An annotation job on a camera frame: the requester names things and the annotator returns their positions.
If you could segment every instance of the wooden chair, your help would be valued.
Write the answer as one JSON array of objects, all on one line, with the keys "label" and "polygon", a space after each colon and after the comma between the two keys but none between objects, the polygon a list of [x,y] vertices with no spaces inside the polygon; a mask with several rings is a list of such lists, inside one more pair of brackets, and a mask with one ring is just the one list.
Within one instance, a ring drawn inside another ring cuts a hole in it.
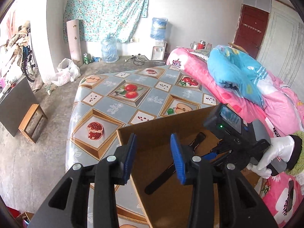
[{"label": "wooden chair", "polygon": [[239,46],[239,45],[235,45],[235,44],[233,44],[233,43],[228,43],[228,45],[229,45],[230,47],[232,47],[232,48],[235,48],[235,49],[237,49],[237,50],[240,50],[240,51],[242,51],[242,52],[248,54],[248,52],[247,52],[243,47],[241,47],[241,46]]},{"label": "wooden chair", "polygon": [[[31,134],[29,134],[26,129],[29,125],[29,123],[31,122],[31,119],[33,118],[34,114],[35,113],[38,113],[40,114],[40,118],[37,122],[37,124],[35,125],[34,129],[33,129],[33,132]],[[46,119],[47,116],[45,115],[45,113],[43,112],[41,106],[39,104],[32,104],[32,106],[29,108],[28,112],[26,113],[26,115],[24,116],[20,126],[19,126],[19,130],[20,132],[28,139],[28,140],[31,140],[32,142],[36,143],[36,141],[33,140],[32,136],[39,124],[39,122],[41,121],[41,119],[45,117]]]}]

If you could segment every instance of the green can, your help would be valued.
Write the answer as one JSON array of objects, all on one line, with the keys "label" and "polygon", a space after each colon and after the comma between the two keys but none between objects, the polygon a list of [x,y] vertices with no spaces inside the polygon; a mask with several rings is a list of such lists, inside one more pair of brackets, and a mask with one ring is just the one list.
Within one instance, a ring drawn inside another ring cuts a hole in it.
[{"label": "green can", "polygon": [[83,61],[84,61],[85,64],[89,64],[89,59],[88,59],[88,54],[87,53],[83,54]]}]

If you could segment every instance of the red door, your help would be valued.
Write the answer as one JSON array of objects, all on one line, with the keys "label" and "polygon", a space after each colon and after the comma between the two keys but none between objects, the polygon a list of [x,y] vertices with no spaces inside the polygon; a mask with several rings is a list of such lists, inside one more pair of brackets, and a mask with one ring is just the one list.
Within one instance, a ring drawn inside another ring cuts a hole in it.
[{"label": "red door", "polygon": [[261,9],[243,5],[239,28],[234,44],[243,47],[256,59],[266,31],[269,13]]}]

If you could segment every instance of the black cuff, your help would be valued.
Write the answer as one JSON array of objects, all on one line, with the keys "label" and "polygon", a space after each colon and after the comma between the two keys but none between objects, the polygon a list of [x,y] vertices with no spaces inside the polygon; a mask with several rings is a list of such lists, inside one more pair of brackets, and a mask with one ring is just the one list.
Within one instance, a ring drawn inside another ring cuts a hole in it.
[{"label": "black cuff", "polygon": [[293,138],[295,146],[292,155],[290,157],[290,160],[287,162],[287,168],[286,168],[287,170],[291,170],[296,165],[300,157],[300,154],[302,152],[302,139],[296,135],[289,135],[289,136]]}]

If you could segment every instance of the floral curtain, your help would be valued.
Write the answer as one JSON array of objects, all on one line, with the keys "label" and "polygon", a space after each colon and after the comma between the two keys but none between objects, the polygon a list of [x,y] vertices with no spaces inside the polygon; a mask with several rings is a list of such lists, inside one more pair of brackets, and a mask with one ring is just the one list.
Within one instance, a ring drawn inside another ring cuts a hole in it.
[{"label": "floral curtain", "polygon": [[147,17],[148,0],[68,0],[63,16],[63,35],[67,41],[66,22],[79,19],[81,41],[99,42],[115,35],[118,42],[129,41],[141,17]]}]

